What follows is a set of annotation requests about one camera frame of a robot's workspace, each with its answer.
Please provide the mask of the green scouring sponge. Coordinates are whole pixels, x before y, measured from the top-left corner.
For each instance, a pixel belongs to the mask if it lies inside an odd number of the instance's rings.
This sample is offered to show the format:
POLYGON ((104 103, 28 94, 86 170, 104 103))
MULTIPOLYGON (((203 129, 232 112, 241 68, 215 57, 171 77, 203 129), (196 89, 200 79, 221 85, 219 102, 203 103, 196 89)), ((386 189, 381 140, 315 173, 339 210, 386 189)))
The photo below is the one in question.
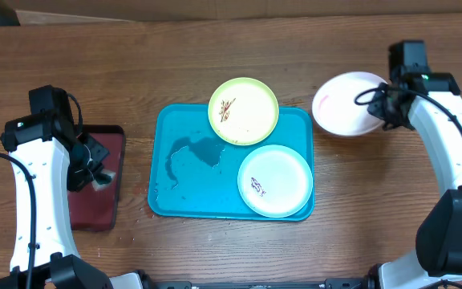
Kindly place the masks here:
POLYGON ((94 180, 92 181, 93 189, 95 191, 106 189, 113 182, 113 180, 115 179, 115 176, 116 176, 115 172, 111 170, 103 169, 101 172, 97 173, 94 176, 94 180))

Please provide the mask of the white plate with red stain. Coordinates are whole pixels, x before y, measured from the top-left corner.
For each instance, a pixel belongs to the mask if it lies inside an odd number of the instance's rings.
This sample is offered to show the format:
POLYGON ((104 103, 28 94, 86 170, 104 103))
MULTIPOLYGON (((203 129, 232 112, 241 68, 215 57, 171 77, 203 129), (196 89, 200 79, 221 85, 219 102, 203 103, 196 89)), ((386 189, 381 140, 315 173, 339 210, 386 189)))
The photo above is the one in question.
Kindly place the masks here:
POLYGON ((386 81, 365 71, 335 76, 314 95, 314 120, 321 128, 338 136, 361 136, 380 128, 383 121, 370 115, 366 105, 355 104, 355 97, 381 83, 386 81))

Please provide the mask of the light blue rimmed plate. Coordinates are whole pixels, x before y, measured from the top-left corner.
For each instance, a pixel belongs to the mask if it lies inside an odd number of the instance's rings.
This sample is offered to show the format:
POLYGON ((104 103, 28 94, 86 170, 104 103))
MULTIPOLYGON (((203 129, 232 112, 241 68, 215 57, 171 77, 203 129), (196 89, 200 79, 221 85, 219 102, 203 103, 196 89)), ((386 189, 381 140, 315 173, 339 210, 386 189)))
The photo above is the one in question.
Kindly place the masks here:
POLYGON ((314 190, 314 177, 301 154, 283 145, 254 149, 241 163, 237 187, 244 203, 267 218, 301 210, 314 190))

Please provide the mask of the yellow-green rimmed plate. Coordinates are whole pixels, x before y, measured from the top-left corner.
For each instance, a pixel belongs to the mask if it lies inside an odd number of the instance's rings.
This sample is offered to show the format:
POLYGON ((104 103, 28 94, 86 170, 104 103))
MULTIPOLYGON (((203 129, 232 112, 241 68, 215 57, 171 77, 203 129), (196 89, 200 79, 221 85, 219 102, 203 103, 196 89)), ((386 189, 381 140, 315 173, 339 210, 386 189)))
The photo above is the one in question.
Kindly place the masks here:
POLYGON ((213 131, 232 145, 255 145, 274 130, 279 104, 273 91, 262 81, 238 77, 221 84, 208 104, 213 131))

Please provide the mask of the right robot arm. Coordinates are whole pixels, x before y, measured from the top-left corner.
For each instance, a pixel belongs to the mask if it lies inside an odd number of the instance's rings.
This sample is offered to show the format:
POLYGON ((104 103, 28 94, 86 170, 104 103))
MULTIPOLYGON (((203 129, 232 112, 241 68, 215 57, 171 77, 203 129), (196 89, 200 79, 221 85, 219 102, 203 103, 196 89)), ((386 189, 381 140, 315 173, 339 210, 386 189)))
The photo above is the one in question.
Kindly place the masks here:
POLYGON ((462 99, 452 74, 428 66, 425 43, 389 47, 390 83, 372 88, 370 115, 383 130, 419 133, 440 187, 440 199, 416 233, 415 249, 373 266, 361 288, 447 288, 462 281, 462 99))

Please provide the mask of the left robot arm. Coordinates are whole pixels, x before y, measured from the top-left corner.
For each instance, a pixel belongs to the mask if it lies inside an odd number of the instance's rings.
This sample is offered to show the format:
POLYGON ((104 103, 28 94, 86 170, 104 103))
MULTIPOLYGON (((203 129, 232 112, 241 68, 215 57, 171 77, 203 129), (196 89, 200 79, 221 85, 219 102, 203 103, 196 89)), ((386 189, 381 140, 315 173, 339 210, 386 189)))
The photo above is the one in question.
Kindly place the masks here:
POLYGON ((16 239, 0 289, 152 288, 143 271, 109 277, 83 261, 71 229, 67 195, 93 181, 106 185, 108 150, 73 119, 74 96, 46 85, 29 92, 30 115, 6 123, 4 158, 14 171, 16 239))

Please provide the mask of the black tray with red liner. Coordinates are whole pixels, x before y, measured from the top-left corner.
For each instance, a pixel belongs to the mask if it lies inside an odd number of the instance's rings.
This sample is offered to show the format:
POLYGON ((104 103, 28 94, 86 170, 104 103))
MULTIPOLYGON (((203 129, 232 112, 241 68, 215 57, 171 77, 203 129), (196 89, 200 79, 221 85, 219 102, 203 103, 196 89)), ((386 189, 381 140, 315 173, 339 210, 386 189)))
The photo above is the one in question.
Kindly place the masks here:
POLYGON ((111 177, 111 182, 99 185, 93 181, 79 192, 67 192, 71 228, 111 230, 116 223, 126 138, 123 129, 118 125, 85 124, 83 131, 109 150, 109 155, 102 161, 102 173, 111 177))

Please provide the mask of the teal plastic tray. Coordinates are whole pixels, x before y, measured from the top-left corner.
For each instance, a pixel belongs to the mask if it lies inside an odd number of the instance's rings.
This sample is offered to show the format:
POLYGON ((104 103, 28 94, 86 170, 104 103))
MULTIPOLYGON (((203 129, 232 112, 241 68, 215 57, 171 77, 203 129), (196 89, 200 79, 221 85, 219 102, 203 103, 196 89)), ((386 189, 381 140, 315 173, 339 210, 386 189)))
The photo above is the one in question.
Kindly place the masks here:
POLYGON ((205 104, 170 104, 156 122, 148 205, 164 217, 261 221, 242 200, 237 175, 255 145, 222 140, 205 104))

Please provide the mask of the cardboard panel at back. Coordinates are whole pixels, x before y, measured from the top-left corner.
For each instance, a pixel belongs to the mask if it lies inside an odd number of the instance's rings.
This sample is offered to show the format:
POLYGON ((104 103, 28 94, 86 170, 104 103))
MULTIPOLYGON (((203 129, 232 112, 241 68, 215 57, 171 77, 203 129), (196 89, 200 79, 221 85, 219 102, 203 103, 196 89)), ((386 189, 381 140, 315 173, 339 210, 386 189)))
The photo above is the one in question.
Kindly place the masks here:
POLYGON ((0 10, 177 21, 462 13, 462 0, 0 0, 0 10))

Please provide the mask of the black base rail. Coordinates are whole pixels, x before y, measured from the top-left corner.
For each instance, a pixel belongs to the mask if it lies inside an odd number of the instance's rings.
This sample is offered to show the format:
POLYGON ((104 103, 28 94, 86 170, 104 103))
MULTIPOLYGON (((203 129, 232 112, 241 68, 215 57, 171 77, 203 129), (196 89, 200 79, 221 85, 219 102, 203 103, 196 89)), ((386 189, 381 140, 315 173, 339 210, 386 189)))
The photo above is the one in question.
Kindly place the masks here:
POLYGON ((156 289, 376 289, 371 277, 331 278, 309 282, 190 283, 189 281, 151 282, 156 289))

